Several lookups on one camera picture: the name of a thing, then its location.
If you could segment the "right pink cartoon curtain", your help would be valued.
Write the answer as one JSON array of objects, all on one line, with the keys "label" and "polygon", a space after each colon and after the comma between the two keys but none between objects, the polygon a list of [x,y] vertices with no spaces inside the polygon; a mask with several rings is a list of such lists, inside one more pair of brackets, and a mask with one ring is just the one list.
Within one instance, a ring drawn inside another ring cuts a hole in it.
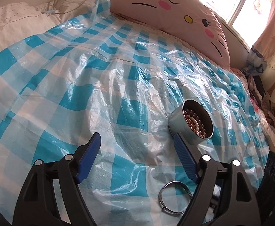
[{"label": "right pink cartoon curtain", "polygon": [[267,59],[273,52],[275,43],[275,2],[272,2],[268,23],[257,41],[252,45],[247,57],[247,67],[244,74],[258,76],[267,67]]}]

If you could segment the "round metal tin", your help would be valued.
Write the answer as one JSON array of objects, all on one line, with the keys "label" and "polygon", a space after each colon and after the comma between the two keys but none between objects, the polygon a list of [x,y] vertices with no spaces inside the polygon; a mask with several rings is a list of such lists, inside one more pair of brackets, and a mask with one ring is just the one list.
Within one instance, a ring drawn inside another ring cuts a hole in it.
[{"label": "round metal tin", "polygon": [[192,99],[186,99],[169,115],[168,128],[172,136],[178,133],[191,145],[210,139],[214,131],[209,113]]}]

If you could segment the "blue checkered plastic sheet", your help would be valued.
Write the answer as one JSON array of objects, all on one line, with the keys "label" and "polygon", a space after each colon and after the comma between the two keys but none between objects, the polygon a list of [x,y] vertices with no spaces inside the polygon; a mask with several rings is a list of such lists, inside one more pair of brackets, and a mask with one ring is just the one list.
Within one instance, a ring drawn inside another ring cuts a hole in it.
[{"label": "blue checkered plastic sheet", "polygon": [[32,164],[60,160],[101,135],[80,184],[98,225],[176,225],[161,211],[168,182],[184,172],[168,115],[185,99],[211,114],[214,134],[199,144],[213,159],[241,161],[258,187],[268,144],[240,79],[178,39],[117,19],[109,0],[0,52],[0,212],[12,221]]}]

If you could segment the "window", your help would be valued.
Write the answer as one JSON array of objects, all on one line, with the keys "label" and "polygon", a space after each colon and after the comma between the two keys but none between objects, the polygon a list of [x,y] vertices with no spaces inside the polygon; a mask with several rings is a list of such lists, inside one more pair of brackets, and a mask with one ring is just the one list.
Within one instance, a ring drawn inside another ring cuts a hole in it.
[{"label": "window", "polygon": [[248,48],[267,27],[275,0],[199,0],[230,27]]}]

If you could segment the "thin silver bangle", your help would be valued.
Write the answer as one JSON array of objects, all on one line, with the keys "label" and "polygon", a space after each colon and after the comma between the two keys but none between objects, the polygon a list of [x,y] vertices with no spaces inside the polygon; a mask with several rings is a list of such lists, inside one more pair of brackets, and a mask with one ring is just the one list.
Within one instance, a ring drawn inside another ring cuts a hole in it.
[{"label": "thin silver bangle", "polygon": [[184,214],[191,202],[191,198],[192,195],[188,186],[180,181],[168,182],[161,188],[158,194],[161,212],[173,216]]}]

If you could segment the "white quilted blanket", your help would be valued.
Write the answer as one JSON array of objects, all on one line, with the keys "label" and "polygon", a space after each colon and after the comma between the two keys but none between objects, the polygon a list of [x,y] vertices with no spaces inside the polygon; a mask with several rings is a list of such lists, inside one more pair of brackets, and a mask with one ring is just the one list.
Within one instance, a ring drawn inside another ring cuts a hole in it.
[{"label": "white quilted blanket", "polygon": [[96,0],[53,0],[41,5],[0,6],[0,52],[32,35],[42,34],[92,10]]}]

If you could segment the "pile of clothes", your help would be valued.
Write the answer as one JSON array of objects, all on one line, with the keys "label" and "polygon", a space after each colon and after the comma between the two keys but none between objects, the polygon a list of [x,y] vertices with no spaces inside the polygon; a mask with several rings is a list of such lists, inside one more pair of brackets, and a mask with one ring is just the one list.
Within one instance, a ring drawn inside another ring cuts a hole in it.
[{"label": "pile of clothes", "polygon": [[269,148],[272,152],[275,152],[275,103],[267,97],[259,76],[247,76],[237,68],[231,68],[230,72],[241,80],[255,112],[261,118],[262,132]]}]

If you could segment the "pink cat face pillow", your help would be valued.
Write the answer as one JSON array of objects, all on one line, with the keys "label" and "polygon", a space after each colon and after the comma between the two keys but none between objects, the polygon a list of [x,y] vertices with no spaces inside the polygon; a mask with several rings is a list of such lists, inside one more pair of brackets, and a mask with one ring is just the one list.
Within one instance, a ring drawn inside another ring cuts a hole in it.
[{"label": "pink cat face pillow", "polygon": [[230,67],[221,24],[199,0],[110,0],[110,11],[175,36],[219,66]]}]

